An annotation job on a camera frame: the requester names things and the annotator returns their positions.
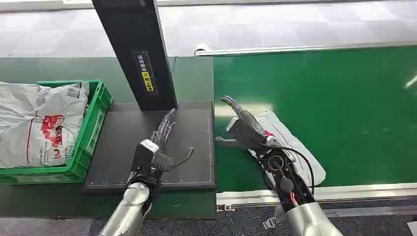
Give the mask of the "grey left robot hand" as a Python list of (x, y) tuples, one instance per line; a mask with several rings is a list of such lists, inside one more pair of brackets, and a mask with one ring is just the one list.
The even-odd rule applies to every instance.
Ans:
[(175, 161), (174, 158), (167, 153), (168, 138), (172, 129), (176, 125), (176, 111), (176, 108), (173, 108), (164, 116), (158, 126), (158, 129), (152, 133), (150, 139), (158, 146), (158, 150), (153, 154), (151, 167), (160, 173), (169, 172), (182, 165), (191, 158), (195, 150), (193, 147), (189, 147), (186, 156), (180, 161)]

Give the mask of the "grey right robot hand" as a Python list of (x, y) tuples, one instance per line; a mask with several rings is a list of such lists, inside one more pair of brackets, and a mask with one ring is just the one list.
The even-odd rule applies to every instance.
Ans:
[(282, 147), (277, 139), (261, 126), (255, 116), (232, 97), (223, 95), (220, 100), (227, 103), (238, 118), (232, 120), (226, 127), (226, 133), (231, 138), (224, 139), (218, 136), (215, 138), (217, 142), (231, 148), (250, 149), (261, 155), (267, 153), (270, 149)]

